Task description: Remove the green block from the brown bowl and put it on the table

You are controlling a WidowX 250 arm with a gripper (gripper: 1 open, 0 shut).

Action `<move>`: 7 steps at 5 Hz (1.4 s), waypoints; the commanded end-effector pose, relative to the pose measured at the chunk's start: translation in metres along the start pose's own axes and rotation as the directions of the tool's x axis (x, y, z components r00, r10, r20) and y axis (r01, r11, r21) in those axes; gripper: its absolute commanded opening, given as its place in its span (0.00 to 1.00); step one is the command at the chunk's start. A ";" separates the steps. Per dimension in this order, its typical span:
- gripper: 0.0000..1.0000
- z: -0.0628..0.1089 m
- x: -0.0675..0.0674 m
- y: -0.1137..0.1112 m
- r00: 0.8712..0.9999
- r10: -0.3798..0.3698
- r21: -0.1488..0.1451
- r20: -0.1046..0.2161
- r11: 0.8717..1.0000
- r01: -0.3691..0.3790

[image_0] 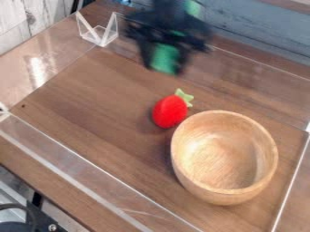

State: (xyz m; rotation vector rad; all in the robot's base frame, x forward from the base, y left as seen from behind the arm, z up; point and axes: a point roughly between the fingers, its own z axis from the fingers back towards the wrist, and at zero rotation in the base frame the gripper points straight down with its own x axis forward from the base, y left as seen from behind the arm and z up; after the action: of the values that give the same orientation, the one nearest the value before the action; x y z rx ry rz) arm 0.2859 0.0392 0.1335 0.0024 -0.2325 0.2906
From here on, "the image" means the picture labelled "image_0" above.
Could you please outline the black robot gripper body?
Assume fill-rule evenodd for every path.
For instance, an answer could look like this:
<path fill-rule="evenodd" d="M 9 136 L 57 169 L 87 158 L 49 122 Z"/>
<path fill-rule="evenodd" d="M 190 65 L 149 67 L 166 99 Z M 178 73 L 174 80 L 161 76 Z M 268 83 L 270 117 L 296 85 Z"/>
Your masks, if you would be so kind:
<path fill-rule="evenodd" d="M 192 50 L 208 52 L 213 39 L 213 29 L 192 14 L 150 10 L 133 12 L 125 18 L 126 36 L 140 43 L 185 45 Z"/>

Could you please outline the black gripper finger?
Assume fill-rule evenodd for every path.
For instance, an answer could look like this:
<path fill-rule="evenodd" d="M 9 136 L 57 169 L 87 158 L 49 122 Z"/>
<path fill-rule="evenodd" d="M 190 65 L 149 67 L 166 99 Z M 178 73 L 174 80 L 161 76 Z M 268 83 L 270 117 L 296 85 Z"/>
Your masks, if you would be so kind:
<path fill-rule="evenodd" d="M 177 51 L 178 51 L 178 56 L 176 58 L 174 72 L 177 75 L 180 75 L 185 72 L 190 60 L 190 56 L 193 54 L 193 50 L 188 46 L 178 46 Z"/>
<path fill-rule="evenodd" d="M 138 41 L 140 53 L 145 67 L 152 70 L 153 54 L 154 54 L 154 43 L 149 41 Z"/>

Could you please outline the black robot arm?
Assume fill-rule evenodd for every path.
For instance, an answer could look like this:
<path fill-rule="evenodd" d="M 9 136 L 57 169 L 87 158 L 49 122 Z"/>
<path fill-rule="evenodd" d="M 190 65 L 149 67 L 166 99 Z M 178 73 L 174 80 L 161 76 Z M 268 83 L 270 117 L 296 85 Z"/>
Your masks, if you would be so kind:
<path fill-rule="evenodd" d="M 212 51 L 205 9 L 204 0 L 152 0 L 149 10 L 125 17 L 125 34 L 137 43 L 148 69 L 180 75 L 192 54 Z"/>

